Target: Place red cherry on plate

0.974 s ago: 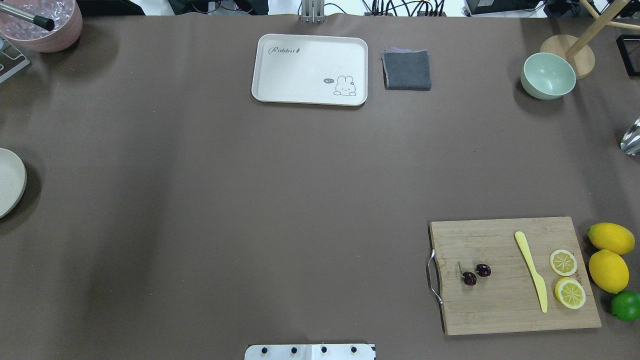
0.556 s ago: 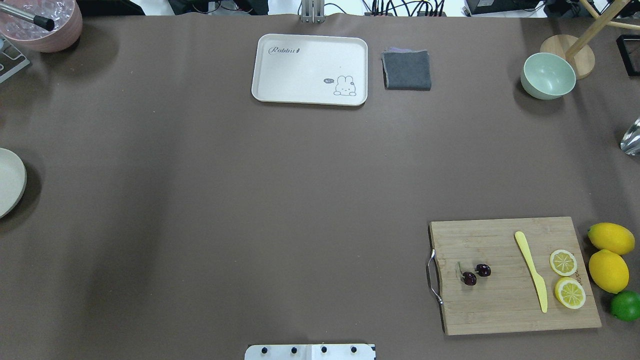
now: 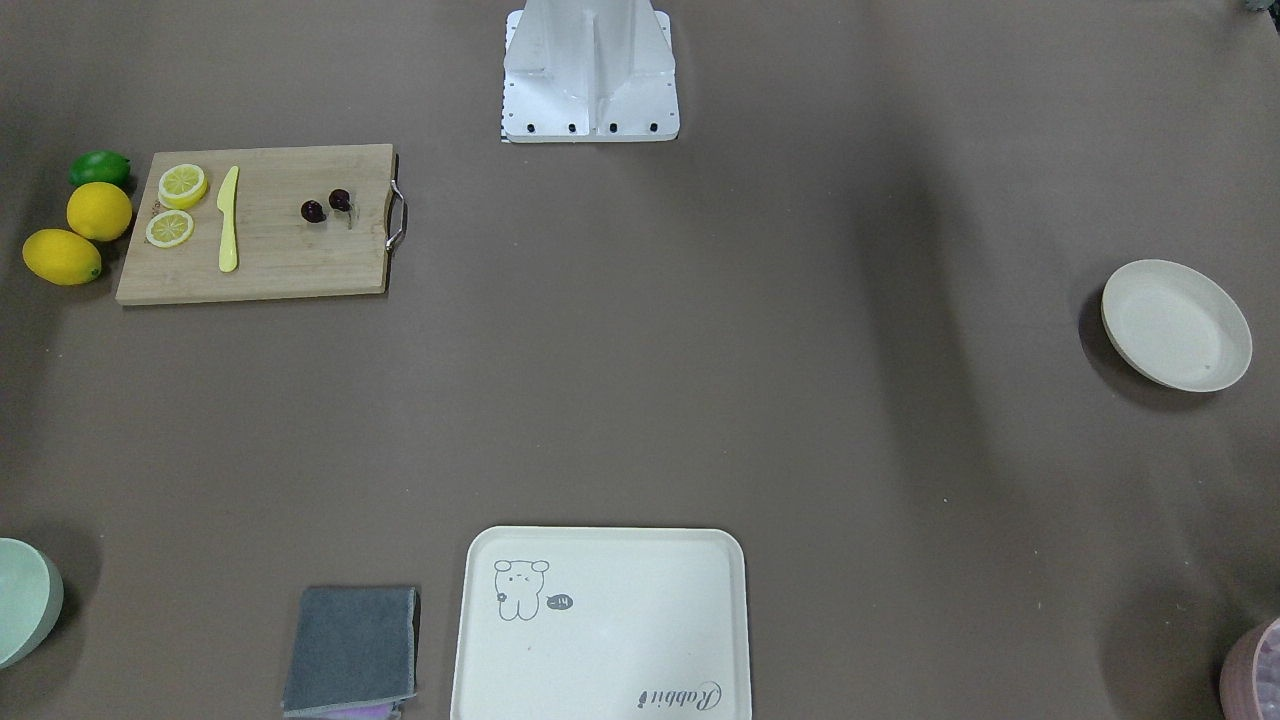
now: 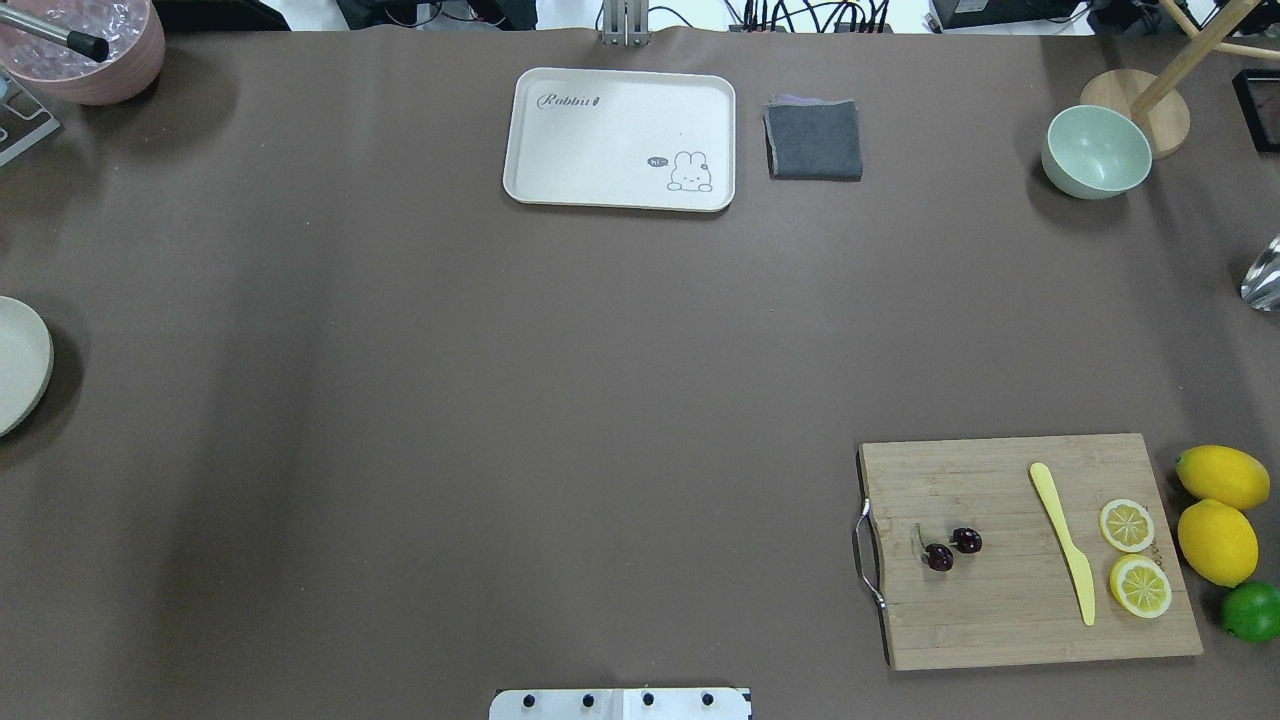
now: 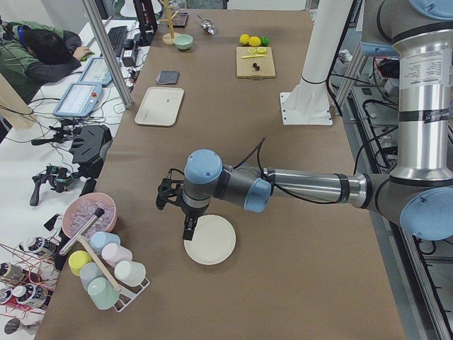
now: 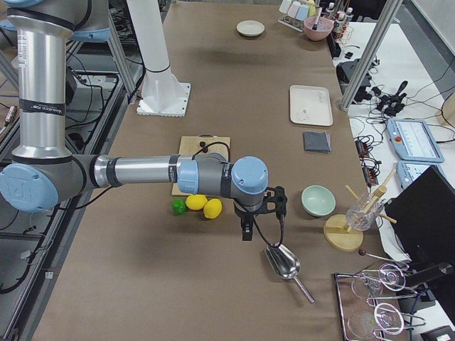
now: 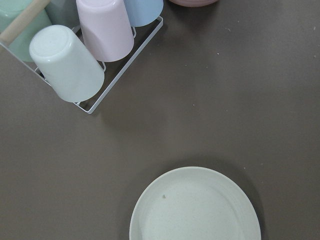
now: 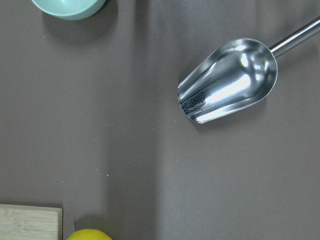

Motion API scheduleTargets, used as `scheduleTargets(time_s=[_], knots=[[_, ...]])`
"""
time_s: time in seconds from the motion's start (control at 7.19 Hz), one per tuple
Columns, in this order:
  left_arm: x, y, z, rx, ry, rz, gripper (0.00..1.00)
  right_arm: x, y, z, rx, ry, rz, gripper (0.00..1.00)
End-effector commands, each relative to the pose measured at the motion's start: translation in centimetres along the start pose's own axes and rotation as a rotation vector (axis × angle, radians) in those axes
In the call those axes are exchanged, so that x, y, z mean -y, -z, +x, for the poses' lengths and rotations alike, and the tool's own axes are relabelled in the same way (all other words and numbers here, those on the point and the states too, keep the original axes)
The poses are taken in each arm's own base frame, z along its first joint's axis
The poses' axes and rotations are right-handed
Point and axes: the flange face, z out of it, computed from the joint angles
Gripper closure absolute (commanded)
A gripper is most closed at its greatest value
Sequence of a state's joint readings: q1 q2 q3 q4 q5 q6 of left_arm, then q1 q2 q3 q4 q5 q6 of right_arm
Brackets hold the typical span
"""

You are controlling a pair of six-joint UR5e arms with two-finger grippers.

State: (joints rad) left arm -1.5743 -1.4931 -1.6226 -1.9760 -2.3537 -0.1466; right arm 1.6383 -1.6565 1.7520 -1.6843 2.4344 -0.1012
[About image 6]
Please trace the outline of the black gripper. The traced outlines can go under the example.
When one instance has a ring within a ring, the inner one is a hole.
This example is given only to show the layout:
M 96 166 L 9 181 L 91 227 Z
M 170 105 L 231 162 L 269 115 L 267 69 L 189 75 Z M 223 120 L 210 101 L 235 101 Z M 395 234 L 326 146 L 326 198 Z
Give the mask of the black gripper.
M 250 242 L 252 240 L 252 224 L 257 215 L 256 211 L 258 211 L 261 206 L 261 203 L 243 205 L 241 202 L 234 201 L 235 214 L 241 221 L 242 241 Z

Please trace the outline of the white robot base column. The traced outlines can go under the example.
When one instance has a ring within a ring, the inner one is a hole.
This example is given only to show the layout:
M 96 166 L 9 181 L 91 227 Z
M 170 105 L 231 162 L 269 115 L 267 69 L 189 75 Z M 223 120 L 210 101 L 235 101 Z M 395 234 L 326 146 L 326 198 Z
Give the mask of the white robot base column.
M 184 117 L 191 85 L 172 73 L 159 3 L 136 0 L 127 6 L 146 70 L 137 113 Z

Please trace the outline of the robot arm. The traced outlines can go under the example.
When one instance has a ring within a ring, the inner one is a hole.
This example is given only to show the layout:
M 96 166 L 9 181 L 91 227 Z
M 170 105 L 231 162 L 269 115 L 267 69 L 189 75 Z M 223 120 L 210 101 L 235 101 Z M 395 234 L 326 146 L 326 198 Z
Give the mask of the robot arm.
M 266 164 L 246 156 L 234 163 L 203 156 L 112 158 L 75 155 L 65 145 L 66 43 L 109 38 L 106 1 L 9 1 L 17 30 L 20 143 L 1 172 L 1 194 L 17 210 L 36 213 L 95 188 L 175 183 L 183 193 L 234 200 L 242 238 L 267 206 Z

